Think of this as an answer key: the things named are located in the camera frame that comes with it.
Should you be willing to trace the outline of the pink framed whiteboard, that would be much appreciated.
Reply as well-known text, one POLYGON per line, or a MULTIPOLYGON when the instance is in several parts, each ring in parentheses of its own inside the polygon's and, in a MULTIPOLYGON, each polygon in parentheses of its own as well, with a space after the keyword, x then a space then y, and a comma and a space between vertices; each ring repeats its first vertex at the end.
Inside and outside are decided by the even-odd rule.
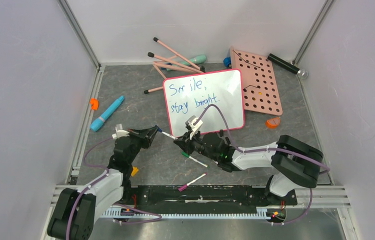
POLYGON ((202 134, 245 125, 242 74, 238 69, 168 78, 163 82, 170 133, 180 137, 186 121, 201 117, 202 134))

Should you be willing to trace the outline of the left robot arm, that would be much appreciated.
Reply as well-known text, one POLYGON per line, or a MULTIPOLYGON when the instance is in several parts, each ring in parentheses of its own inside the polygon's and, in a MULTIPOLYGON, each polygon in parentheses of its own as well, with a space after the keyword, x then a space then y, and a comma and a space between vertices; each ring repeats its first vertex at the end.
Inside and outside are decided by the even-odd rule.
POLYGON ((147 149, 159 131, 146 129, 117 130, 113 135, 113 154, 103 172, 76 189, 65 188, 58 197, 46 228, 57 240, 87 240, 100 216, 114 203, 126 204, 133 197, 130 177, 133 161, 147 149))

